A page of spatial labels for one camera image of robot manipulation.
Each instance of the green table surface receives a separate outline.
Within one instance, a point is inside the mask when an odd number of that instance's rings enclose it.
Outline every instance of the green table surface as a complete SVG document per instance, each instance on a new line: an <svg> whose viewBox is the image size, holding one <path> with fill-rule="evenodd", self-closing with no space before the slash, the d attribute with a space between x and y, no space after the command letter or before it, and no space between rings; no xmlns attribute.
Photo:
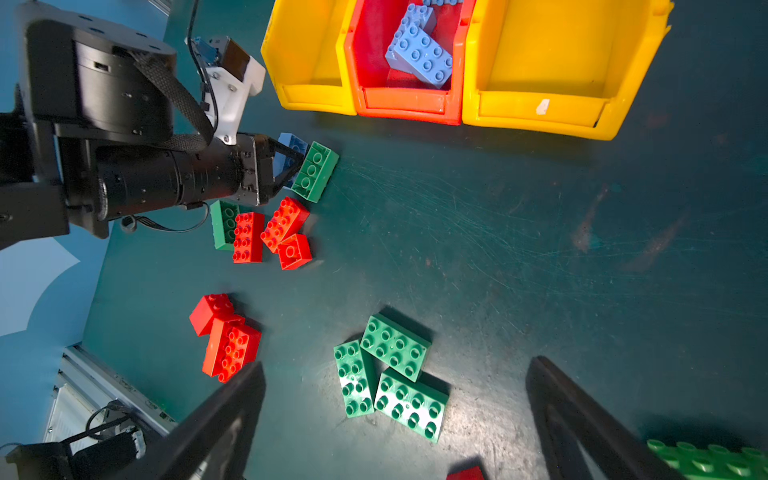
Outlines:
<svg viewBox="0 0 768 480"><path fill-rule="evenodd" d="M174 2L165 40L197 92L190 7ZM195 34L261 60L271 7L203 0ZM84 346L182 420L220 385L187 317L230 293L263 331L247 478L444 478L473 462L544 478L524 386L536 355L640 439L768 449L768 4L680 2L670 23L610 142L286 111L267 79L241 130L341 154L310 205L314 261L233 265L209 227L115 229ZM344 414L332 348L380 310L433 342L426 378L450 392L437 445Z"/></svg>

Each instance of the yellow plastic bin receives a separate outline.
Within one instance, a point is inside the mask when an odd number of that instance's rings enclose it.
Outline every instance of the yellow plastic bin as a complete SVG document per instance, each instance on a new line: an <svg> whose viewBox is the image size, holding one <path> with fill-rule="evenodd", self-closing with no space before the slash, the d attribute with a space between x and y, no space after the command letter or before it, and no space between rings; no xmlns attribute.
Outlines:
<svg viewBox="0 0 768 480"><path fill-rule="evenodd" d="M669 0L478 0L462 120L610 140L670 27Z"/></svg>
<svg viewBox="0 0 768 480"><path fill-rule="evenodd" d="M288 110L357 115L344 41L355 0L277 0L261 55Z"/></svg>

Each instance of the upside-down green brick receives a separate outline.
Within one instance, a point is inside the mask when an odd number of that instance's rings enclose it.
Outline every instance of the upside-down green brick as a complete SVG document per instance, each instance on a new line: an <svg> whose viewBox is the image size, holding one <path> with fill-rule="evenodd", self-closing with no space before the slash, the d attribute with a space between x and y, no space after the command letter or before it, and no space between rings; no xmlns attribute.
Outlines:
<svg viewBox="0 0 768 480"><path fill-rule="evenodd" d="M768 458L760 450L744 447L741 453L720 445L699 450L688 442L668 447L659 440L648 440L648 448L689 480L766 480Z"/></svg>
<svg viewBox="0 0 768 480"><path fill-rule="evenodd" d="M371 316L360 343L362 349L391 366L411 382L419 379L432 344L381 313Z"/></svg>
<svg viewBox="0 0 768 480"><path fill-rule="evenodd" d="M240 213L236 204L216 200L210 206L210 222L214 226L214 247L216 250L235 251L232 243L235 241L235 217Z"/></svg>
<svg viewBox="0 0 768 480"><path fill-rule="evenodd" d="M376 410L437 443L448 396L387 369L379 379Z"/></svg>
<svg viewBox="0 0 768 480"><path fill-rule="evenodd" d="M339 154L316 141L312 142L291 190L310 202L317 203L338 161Z"/></svg>
<svg viewBox="0 0 768 480"><path fill-rule="evenodd" d="M373 413L376 371L371 356L360 349L357 340L333 347L333 356L346 416L352 418Z"/></svg>

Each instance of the red bin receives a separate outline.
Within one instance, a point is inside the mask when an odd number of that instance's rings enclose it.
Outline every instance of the red bin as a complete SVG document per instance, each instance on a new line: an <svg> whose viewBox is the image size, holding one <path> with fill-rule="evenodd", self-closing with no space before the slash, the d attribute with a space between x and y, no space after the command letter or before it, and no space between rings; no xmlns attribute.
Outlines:
<svg viewBox="0 0 768 480"><path fill-rule="evenodd" d="M344 42L358 114L437 124L462 122L464 53L475 0L432 6L437 25L430 37L453 56L450 79L437 90L415 75L391 69L384 57L400 20L413 0L357 0Z"/></svg>

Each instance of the plastic bin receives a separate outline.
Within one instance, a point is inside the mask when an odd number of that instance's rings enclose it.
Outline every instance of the plastic bin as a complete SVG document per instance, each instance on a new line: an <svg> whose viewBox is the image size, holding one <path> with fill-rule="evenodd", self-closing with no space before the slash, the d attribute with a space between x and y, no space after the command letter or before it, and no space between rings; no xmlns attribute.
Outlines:
<svg viewBox="0 0 768 480"><path fill-rule="evenodd" d="M344 40L355 0L277 0L261 55L288 110L355 115Z"/></svg>
<svg viewBox="0 0 768 480"><path fill-rule="evenodd" d="M610 140L670 30L669 0L478 0L464 123Z"/></svg>
<svg viewBox="0 0 768 480"><path fill-rule="evenodd" d="M436 90L416 76L392 70L384 58L392 36L413 0L357 0L346 38L346 62L357 113L458 125L462 122L464 42L475 0L435 6L430 37L453 55L453 72Z"/></svg>

